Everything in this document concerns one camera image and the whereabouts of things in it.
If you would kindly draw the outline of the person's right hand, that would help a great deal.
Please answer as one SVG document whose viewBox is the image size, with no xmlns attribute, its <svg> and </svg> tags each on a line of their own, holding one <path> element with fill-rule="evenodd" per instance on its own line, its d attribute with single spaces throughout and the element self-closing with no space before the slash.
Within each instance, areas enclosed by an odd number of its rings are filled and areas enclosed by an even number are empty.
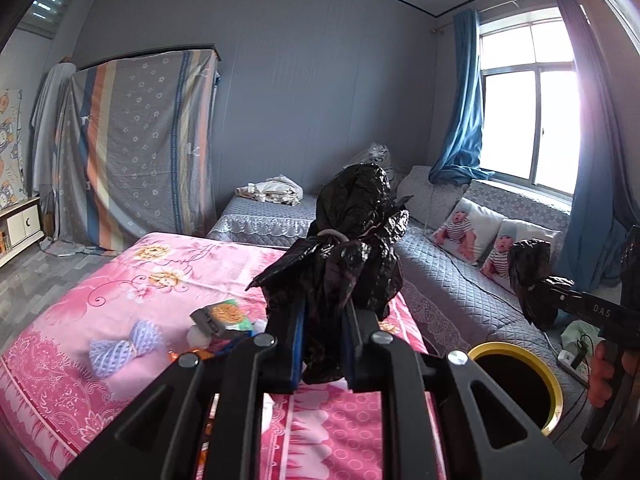
<svg viewBox="0 0 640 480">
<path fill-rule="evenodd" d="M 639 369 L 639 353 L 626 351 L 622 357 L 622 364 L 627 374 L 636 376 Z M 614 366 L 606 358 L 606 341 L 604 340 L 598 343 L 591 359 L 588 400 L 594 408 L 602 408 L 605 402 L 611 399 L 613 375 Z"/>
</svg>

